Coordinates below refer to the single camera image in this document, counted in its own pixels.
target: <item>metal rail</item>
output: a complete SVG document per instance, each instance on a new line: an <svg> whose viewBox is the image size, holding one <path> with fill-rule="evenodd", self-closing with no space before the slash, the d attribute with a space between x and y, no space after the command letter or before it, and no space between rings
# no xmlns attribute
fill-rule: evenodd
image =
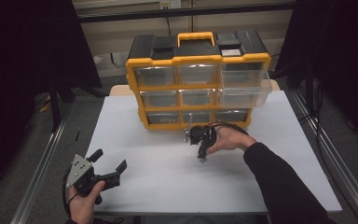
<svg viewBox="0 0 358 224"><path fill-rule="evenodd" d="M304 114L309 114L307 108L305 107L305 99L303 96L297 91L294 92L295 100L300 107L300 110ZM308 120L308 123L315 135L317 134L317 122L318 120L315 118L311 118ZM327 136L327 133L324 131L322 127L319 127L319 140L321 142L322 148L324 152L327 154L329 160L332 162L334 168L336 169L339 177L344 183L345 187L348 189L352 198L355 200L358 206L358 181L351 173L348 166L345 164L344 160L342 160L339 155L337 149L334 147L333 143L330 141L330 138Z"/></svg>
<svg viewBox="0 0 358 224"><path fill-rule="evenodd" d="M28 185L28 188L21 199L20 205L14 214L14 217L11 219L10 224L24 224L31 212L32 206L34 205L34 200L37 193L40 190L42 180L50 164L53 152L61 138L63 128L65 126L66 119L70 113L71 104L67 104L66 108L63 110L62 121L59 124L55 133L52 133L50 139L48 140L48 145L46 146L45 152L43 153L42 159L37 165L34 176Z"/></svg>
<svg viewBox="0 0 358 224"><path fill-rule="evenodd" d="M296 2L286 2L286 3L270 3L270 4L253 4L253 5L233 6L233 7L194 7L194 8L150 10L150 11L114 13L114 14L98 14L98 15L91 14L91 15L77 16L77 21L80 23L101 22L101 21L129 21L129 20L140 20L140 19L200 16L200 15L240 13L240 12L289 10L289 9L293 9L295 5Z"/></svg>

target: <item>white tabletop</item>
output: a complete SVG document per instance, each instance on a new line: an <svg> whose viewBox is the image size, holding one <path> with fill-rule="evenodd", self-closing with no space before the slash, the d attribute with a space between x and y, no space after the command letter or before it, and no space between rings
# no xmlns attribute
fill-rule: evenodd
<svg viewBox="0 0 358 224"><path fill-rule="evenodd" d="M246 131L293 166L328 212L341 207L283 91L274 91L252 113ZM106 97L87 156L103 156L95 173L115 171L126 159L121 186L102 193L97 212L127 214L264 213L261 191L241 150L221 150L197 159L198 146L184 131L148 131L133 96Z"/></svg>

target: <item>black curtain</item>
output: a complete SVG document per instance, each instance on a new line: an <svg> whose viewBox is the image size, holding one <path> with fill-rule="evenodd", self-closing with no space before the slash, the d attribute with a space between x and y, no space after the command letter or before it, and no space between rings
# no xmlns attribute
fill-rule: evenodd
<svg viewBox="0 0 358 224"><path fill-rule="evenodd" d="M69 91L66 78L101 87L72 2L0 0L0 175L20 146L36 95L51 81Z"/></svg>
<svg viewBox="0 0 358 224"><path fill-rule="evenodd" d="M358 130L358 1L297 0L276 71L290 88L319 78Z"/></svg>

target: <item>gray floor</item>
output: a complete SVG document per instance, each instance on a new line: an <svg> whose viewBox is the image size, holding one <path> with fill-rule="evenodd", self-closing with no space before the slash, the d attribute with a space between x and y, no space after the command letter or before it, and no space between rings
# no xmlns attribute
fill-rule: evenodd
<svg viewBox="0 0 358 224"><path fill-rule="evenodd" d="M124 77L102 78L103 88L99 91L109 92L113 85L124 82ZM284 79L280 79L278 82L281 88L285 90ZM291 91L285 91L295 113L301 114ZM63 129L59 144L52 155L51 164L46 171L31 213L27 217L27 223L63 223L67 219L62 208L62 174L76 153L85 155L103 105L103 98L90 96L81 90L74 90L74 92L76 100L71 104L70 116ZM322 126L358 180L358 132L352 130L347 125L347 122L347 116L339 110L328 95L325 95L321 111ZM304 123L302 127L309 138L312 148L315 150L315 154L318 158L321 158L316 137L310 126L308 123ZM44 113L34 114L27 129L27 137L23 141L21 151L13 159L9 169L7 169L3 179L0 181L0 223L10 223L13 218L21 198L33 177L34 170L44 153L51 136L51 128L51 113L49 110ZM356 203L342 184L328 159L327 167L332 171L331 176L337 180L337 185L342 189L343 195L358 214ZM343 195L338 191L332 179L330 181L343 207L342 212L330 214L330 217L337 223L358 223L353 212L344 201ZM127 218L126 223L131 223L130 217Z"/></svg>

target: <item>wrist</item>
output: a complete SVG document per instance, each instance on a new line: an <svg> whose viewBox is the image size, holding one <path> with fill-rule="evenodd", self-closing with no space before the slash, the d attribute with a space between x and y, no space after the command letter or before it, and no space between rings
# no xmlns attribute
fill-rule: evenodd
<svg viewBox="0 0 358 224"><path fill-rule="evenodd" d="M243 134L239 139L238 147L242 149L243 152L246 152L246 150L256 142L253 137Z"/></svg>

